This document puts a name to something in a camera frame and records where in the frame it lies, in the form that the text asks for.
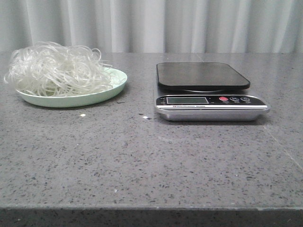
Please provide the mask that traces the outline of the light green round plate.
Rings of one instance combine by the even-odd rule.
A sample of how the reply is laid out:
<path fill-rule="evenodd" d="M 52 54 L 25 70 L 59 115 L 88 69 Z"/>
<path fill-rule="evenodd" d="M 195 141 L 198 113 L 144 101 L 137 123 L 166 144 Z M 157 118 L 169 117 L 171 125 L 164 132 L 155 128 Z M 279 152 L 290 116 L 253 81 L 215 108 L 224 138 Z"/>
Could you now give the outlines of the light green round plate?
<path fill-rule="evenodd" d="M 118 69 L 107 68 L 107 71 L 112 76 L 113 87 L 107 91 L 92 93 L 80 96 L 34 96 L 18 91 L 20 96 L 27 102 L 43 107 L 53 108 L 68 108 L 92 105 L 109 100 L 117 96 L 125 87 L 127 75 Z"/>

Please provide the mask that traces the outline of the silver black kitchen scale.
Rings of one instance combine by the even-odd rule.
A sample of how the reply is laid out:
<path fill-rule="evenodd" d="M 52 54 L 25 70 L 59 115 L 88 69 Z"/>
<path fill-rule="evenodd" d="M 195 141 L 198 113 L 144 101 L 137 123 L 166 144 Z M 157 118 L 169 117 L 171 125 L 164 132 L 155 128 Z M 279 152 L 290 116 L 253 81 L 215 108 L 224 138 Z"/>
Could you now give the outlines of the silver black kitchen scale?
<path fill-rule="evenodd" d="M 166 120 L 253 121 L 270 110 L 226 63 L 163 62 L 156 71 L 155 109 Z"/>

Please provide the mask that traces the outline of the translucent white vermicelli bundle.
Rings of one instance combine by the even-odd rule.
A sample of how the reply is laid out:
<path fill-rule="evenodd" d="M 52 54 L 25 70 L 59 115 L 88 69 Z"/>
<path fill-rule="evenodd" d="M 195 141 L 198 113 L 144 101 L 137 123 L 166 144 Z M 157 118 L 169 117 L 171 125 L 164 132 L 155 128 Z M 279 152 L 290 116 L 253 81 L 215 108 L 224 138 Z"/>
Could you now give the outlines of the translucent white vermicelli bundle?
<path fill-rule="evenodd" d="M 34 96 L 80 96 L 107 91 L 118 83 L 98 48 L 54 42 L 15 50 L 4 82 Z"/>

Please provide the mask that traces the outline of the white pleated curtain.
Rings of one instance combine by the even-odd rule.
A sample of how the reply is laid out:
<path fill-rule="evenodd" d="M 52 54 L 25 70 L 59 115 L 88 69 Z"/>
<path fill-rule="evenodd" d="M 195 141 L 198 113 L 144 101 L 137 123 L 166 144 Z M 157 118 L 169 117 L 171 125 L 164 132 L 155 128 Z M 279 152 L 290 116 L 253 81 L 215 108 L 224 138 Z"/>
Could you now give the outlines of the white pleated curtain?
<path fill-rule="evenodd" d="M 303 50 L 300 0 L 3 0 L 0 49 L 53 41 L 103 52 Z"/>

